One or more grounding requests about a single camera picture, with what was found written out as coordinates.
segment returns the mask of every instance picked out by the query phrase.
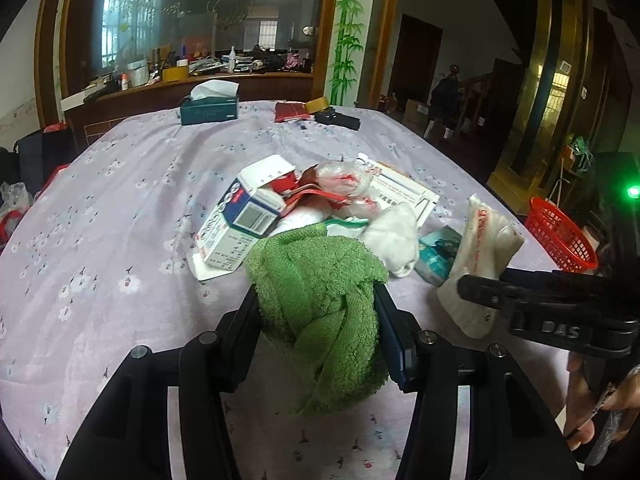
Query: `wooden door frame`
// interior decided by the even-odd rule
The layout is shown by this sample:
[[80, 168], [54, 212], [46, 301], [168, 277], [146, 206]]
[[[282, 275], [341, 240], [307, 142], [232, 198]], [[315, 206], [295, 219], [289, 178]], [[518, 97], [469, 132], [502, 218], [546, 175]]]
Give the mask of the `wooden door frame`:
[[440, 49], [442, 48], [442, 35], [444, 33], [444, 30], [440, 27], [437, 27], [436, 25], [433, 25], [432, 23], [429, 23], [421, 18], [416, 18], [415, 16], [412, 16], [410, 14], [407, 13], [402, 13], [400, 15], [400, 23], [398, 26], [398, 43], [396, 44], [396, 55], [394, 56], [394, 62], [392, 63], [392, 67], [391, 67], [391, 74], [389, 75], [389, 89], [393, 89], [393, 85], [394, 85], [394, 68], [396, 66], [396, 57], [398, 56], [398, 44], [400, 42], [400, 38], [402, 35], [402, 23], [408, 23], [410, 21], [414, 21], [414, 22], [420, 22], [423, 23], [424, 25], [431, 27], [432, 29], [436, 29], [439, 31], [439, 38], [438, 38], [438, 51], [436, 53], [436, 56], [433, 58], [431, 65], [429, 66], [430, 69], [430, 75], [431, 78], [427, 78], [425, 79], [425, 81], [428, 83], [425, 87], [424, 87], [424, 91], [421, 93], [419, 100], [421, 102], [426, 103], [429, 100], [429, 95], [431, 93], [431, 84], [433, 82], [433, 77], [435, 74], [435, 70], [436, 67], [438, 65], [438, 58], [440, 56]]
[[378, 47], [376, 49], [376, 59], [373, 65], [369, 95], [367, 102], [364, 104], [367, 108], [377, 108], [378, 101], [380, 100], [382, 83], [385, 77], [386, 58], [389, 51], [391, 28], [393, 27], [394, 19], [396, 17], [397, 3], [398, 0], [385, 0], [383, 6], [380, 33], [378, 35]]
[[[90, 2], [83, 0], [63, 0], [62, 15], [60, 16], [60, 86], [62, 97], [68, 96], [72, 91], [77, 91], [84, 86], [85, 81], [83, 66], [88, 60], [81, 58], [81, 52], [88, 49], [88, 38], [78, 33], [78, 27], [70, 28], [69, 25], [87, 21], [91, 19], [88, 5]], [[324, 81], [328, 71], [328, 59], [330, 52], [331, 35], [335, 15], [336, 0], [321, 0], [320, 16], [316, 35], [316, 58], [314, 62], [314, 76], [312, 85], [312, 95], [322, 96], [324, 93]], [[51, 111], [55, 105], [55, 92], [53, 88], [52, 69], [43, 58], [46, 52], [52, 52], [53, 45], [53, 19], [47, 25], [46, 21], [51, 18], [51, 13], [55, 16], [58, 7], [58, 0], [41, 0], [40, 13], [36, 26], [38, 27], [37, 38], [40, 38], [36, 45], [40, 48], [36, 51], [34, 59], [34, 79], [36, 88], [40, 90], [36, 93], [38, 97], [38, 113], [40, 121], [50, 122], [53, 117]]]

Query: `white cloth bag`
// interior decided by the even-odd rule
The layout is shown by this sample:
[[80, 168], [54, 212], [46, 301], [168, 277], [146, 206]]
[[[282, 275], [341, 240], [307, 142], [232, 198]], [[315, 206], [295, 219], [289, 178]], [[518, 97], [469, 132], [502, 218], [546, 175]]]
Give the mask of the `white cloth bag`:
[[496, 280], [523, 243], [524, 238], [508, 218], [471, 196], [458, 254], [447, 281], [437, 291], [444, 310], [467, 336], [487, 336], [497, 310], [462, 300], [458, 280], [465, 274]]

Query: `red basket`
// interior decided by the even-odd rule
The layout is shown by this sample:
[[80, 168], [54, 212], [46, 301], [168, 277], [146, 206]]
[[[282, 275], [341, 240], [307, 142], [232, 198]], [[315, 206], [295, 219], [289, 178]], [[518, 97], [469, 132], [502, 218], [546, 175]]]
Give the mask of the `red basket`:
[[598, 258], [587, 238], [555, 205], [535, 196], [524, 223], [559, 269], [584, 272], [598, 266]]

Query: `hand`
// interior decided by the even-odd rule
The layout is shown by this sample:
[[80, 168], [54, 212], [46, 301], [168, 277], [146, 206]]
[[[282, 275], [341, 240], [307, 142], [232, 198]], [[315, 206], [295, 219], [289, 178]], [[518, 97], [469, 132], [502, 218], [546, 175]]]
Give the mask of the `hand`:
[[[581, 444], [586, 444], [594, 437], [595, 429], [593, 422], [589, 420], [591, 409], [597, 402], [597, 394], [589, 390], [584, 371], [582, 368], [582, 356], [571, 352], [567, 364], [569, 372], [569, 391], [566, 396], [566, 423], [564, 434], [571, 433], [574, 428], [584, 424], [577, 433], [567, 440], [571, 450], [577, 449]], [[620, 422], [618, 432], [613, 437], [613, 441], [622, 440], [631, 429], [636, 416], [640, 412], [640, 374], [627, 378], [620, 384], [620, 387], [602, 406], [603, 410], [627, 410]]]

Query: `floral tablecloth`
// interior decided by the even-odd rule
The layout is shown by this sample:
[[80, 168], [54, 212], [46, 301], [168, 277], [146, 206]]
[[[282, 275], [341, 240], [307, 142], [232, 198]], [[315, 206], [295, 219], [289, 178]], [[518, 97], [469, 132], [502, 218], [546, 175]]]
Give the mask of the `floral tablecloth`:
[[[239, 306], [249, 285], [243, 268], [199, 283], [185, 255], [207, 211], [247, 164], [279, 153], [304, 169], [366, 153], [439, 193], [424, 232], [445, 224], [462, 232], [473, 193], [506, 212], [456, 164], [378, 112], [344, 110], [362, 121], [354, 132], [311, 121], [276, 124], [273, 105], [243, 103], [238, 120], [197, 126], [181, 126], [177, 110], [129, 118], [61, 173], [19, 225], [0, 257], [0, 403], [45, 478], [54, 478], [133, 346], [182, 346]], [[529, 234], [511, 265], [553, 268]], [[398, 308], [455, 344], [503, 343], [552, 412], [560, 410], [566, 352], [517, 340], [499, 324], [485, 340], [465, 338], [414, 272], [388, 288]], [[224, 398], [243, 479], [394, 478], [415, 395], [388, 381], [353, 409], [311, 418], [289, 415], [299, 396], [286, 363], [261, 340], [247, 380]], [[170, 399], [172, 469], [183, 480], [175, 392]]]

